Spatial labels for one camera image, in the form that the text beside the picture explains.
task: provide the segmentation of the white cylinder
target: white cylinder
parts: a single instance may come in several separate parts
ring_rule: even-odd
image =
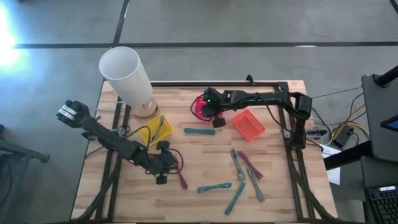
[[[110,49],[99,60],[99,70],[127,105],[143,105],[151,99],[152,85],[135,50]]]

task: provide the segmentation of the wooden table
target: wooden table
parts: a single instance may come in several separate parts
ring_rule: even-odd
[[[305,93],[303,81],[287,81],[290,91]],[[158,114],[164,114],[174,131],[167,138],[171,147],[178,149],[184,158],[183,176],[189,188],[180,186],[178,177],[170,175],[166,185],[156,185],[152,175],[145,175],[144,169],[123,161],[118,187],[118,197],[114,213],[116,222],[276,222],[296,221],[295,206],[290,183],[286,153],[281,129],[264,106],[248,108],[266,128],[264,134],[253,142],[247,143],[233,128],[231,118],[239,113],[227,111],[224,116],[225,127],[216,130],[215,136],[184,134],[186,127],[211,128],[211,123],[200,121],[190,114],[189,107],[196,96],[203,93],[204,87],[154,87],[154,97],[159,104]],[[244,90],[247,92],[274,91],[271,87],[219,87]],[[111,128],[114,116],[116,92],[104,82],[96,115],[99,122]],[[270,106],[278,119],[277,107]],[[137,119],[130,115],[129,125],[134,130],[149,119]],[[139,134],[131,139],[143,142]],[[91,142],[88,152],[100,147]],[[246,187],[230,215],[224,210],[234,197],[239,184],[236,169],[229,150],[244,151],[264,177],[259,186],[266,198],[264,203],[256,199],[254,187],[247,179]],[[150,153],[158,153],[152,146]],[[310,188],[326,210],[337,217],[322,154],[316,146],[307,146],[303,150]],[[83,213],[98,193],[103,175],[106,150],[102,149],[85,160],[80,184],[76,195],[72,218]],[[244,171],[246,164],[241,160]],[[197,187],[232,182],[231,189],[219,189],[197,193]],[[305,206],[303,194],[300,194]],[[107,209],[109,198],[106,198]]]

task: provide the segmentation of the concrete floor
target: concrete floor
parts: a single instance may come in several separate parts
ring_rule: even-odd
[[[0,14],[0,28],[6,18],[17,44],[111,43],[122,4],[123,0],[3,0],[0,12],[6,16]],[[121,43],[392,41],[398,39],[397,27],[398,15],[388,1],[380,0],[132,0]],[[66,99],[95,110],[102,83],[98,60],[106,50],[13,50],[15,60],[0,67],[5,137],[51,154],[48,164],[31,163],[8,223],[69,219],[87,141],[81,130],[65,126],[55,114]],[[138,52],[151,80],[242,80],[251,74],[256,80],[305,80],[308,95],[316,96],[360,86],[361,75],[386,72],[397,65],[398,47]],[[313,106],[327,123],[340,122],[349,108],[337,111],[360,92],[318,98]],[[358,123],[366,126],[366,117]],[[345,203],[361,199],[360,175],[358,166],[344,167],[342,186],[332,186],[344,220],[363,220],[360,202]],[[350,192],[345,186],[352,182],[358,189]]]

